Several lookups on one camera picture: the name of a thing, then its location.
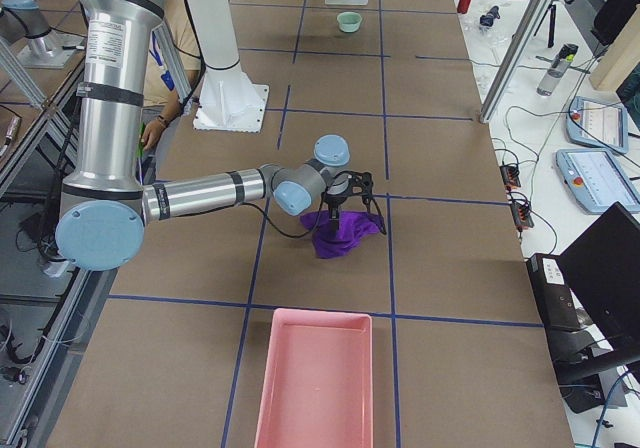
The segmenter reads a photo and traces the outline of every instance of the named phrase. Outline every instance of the pink tray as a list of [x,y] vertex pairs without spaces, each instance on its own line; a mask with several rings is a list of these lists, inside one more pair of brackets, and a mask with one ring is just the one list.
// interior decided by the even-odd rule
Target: pink tray
[[371,448],[371,317],[278,309],[256,448]]

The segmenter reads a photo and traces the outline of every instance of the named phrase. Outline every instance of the water bottle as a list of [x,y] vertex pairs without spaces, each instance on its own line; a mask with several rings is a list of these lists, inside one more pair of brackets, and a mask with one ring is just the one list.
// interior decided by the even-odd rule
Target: water bottle
[[573,58],[578,52],[578,46],[567,43],[564,45],[560,52],[556,55],[555,60],[551,63],[551,66],[544,75],[544,78],[538,85],[537,92],[542,96],[550,96],[558,83],[560,78],[566,73],[571,66]]

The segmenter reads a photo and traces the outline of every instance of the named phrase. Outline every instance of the white desk surface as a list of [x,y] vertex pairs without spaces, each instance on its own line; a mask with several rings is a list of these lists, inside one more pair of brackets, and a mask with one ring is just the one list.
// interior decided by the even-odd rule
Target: white desk surface
[[[494,5],[499,6],[501,18],[496,20],[493,28],[482,33],[478,29],[480,15],[486,13]],[[507,52],[511,36],[515,33],[526,6],[527,2],[520,0],[473,0],[468,13],[459,15],[471,60],[477,63],[499,64]],[[564,43],[574,43],[578,45],[579,49],[572,66],[582,65],[582,68],[588,68],[589,60],[593,55],[562,4],[557,5],[553,48],[547,48],[548,26],[547,17],[538,36],[529,42],[519,65],[546,69],[548,63],[536,59],[536,56],[553,59]],[[498,68],[474,64],[478,91],[483,101],[497,71]],[[539,114],[566,110],[568,103],[574,97],[574,89],[581,78],[581,73],[569,70],[553,95],[542,97],[536,93],[536,87],[543,75],[544,70],[518,68],[489,123],[491,136],[505,142],[503,144],[494,139],[494,147],[496,149],[506,147],[516,153],[520,161],[531,160],[534,155],[510,139],[505,124],[507,110],[511,106],[520,106]],[[594,90],[588,76],[580,85],[577,94],[602,100],[604,103],[618,101],[615,93]],[[555,164],[557,150],[579,146],[568,141],[564,114],[535,117],[522,110],[511,109],[508,123],[513,138],[538,153],[548,137],[546,145],[540,153],[540,161],[535,169],[535,174],[533,173],[533,163],[525,163],[520,166],[520,180],[523,186],[519,191],[532,200],[533,210],[553,225],[558,234],[554,253],[561,253],[597,218],[597,215],[589,215],[580,208],[564,185]],[[630,131],[638,132],[630,118],[629,125]],[[630,150],[627,156],[640,162],[640,141],[631,138],[629,143]],[[513,156],[509,153],[496,151],[496,155],[499,162],[503,155],[505,162],[514,161]],[[617,157],[617,159],[621,162],[628,176],[640,175],[640,169],[622,157]],[[534,223],[533,229],[523,233],[521,246],[524,257],[529,257],[536,252],[549,252],[554,245],[554,235],[550,228],[538,218],[534,218]],[[627,395],[627,403],[629,403],[628,408],[607,411],[605,419],[613,423],[614,427],[601,429],[597,443],[599,447],[613,447],[614,442],[640,445],[640,398],[629,394]],[[576,446],[591,446],[596,428],[595,420],[600,416],[600,411],[601,408],[598,407],[576,415],[568,407],[566,408]]]

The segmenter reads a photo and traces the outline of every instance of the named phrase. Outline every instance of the computer monitor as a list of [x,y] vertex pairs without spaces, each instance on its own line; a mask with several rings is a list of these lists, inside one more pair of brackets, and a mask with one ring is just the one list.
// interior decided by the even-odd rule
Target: computer monitor
[[567,285],[613,347],[580,363],[557,364],[558,382],[575,383],[622,365],[640,370],[640,223],[615,203],[557,263]]

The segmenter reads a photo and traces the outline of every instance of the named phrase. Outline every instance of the blue cable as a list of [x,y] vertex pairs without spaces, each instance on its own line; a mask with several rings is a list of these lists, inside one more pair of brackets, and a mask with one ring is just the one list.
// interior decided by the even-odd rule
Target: blue cable
[[624,377],[630,375],[630,371],[625,371],[621,374],[618,379],[615,381],[609,393],[607,393],[607,398],[604,400],[604,405],[602,406],[602,412],[600,413],[600,418],[598,418],[598,424],[596,426],[596,432],[593,434],[593,441],[591,442],[591,448],[596,448],[596,443],[598,442],[598,435],[600,434],[600,428],[602,427],[602,421],[604,420],[604,414],[607,412],[607,408],[609,407],[609,401],[611,401],[611,395],[613,395],[613,391],[616,387],[622,382]]

